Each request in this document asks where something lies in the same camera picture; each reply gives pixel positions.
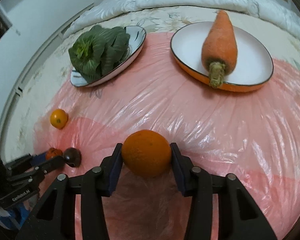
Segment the left hand white blue glove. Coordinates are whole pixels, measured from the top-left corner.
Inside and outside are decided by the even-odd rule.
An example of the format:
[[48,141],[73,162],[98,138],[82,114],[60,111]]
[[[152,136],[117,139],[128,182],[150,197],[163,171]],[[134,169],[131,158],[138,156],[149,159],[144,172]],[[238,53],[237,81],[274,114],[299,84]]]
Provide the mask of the left hand white blue glove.
[[14,205],[8,210],[0,207],[0,226],[8,230],[20,230],[31,211],[27,202]]

